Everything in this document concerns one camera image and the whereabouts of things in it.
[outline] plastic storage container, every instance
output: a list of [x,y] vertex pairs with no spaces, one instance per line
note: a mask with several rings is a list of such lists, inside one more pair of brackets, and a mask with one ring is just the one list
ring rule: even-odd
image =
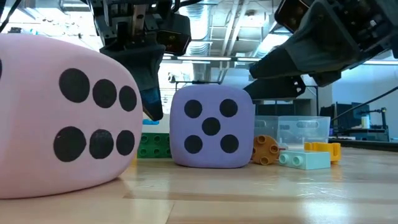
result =
[[279,144],[303,147],[305,142],[328,142],[330,117],[280,116]]
[[254,136],[266,135],[273,139],[278,137],[278,116],[256,116],[254,122]]

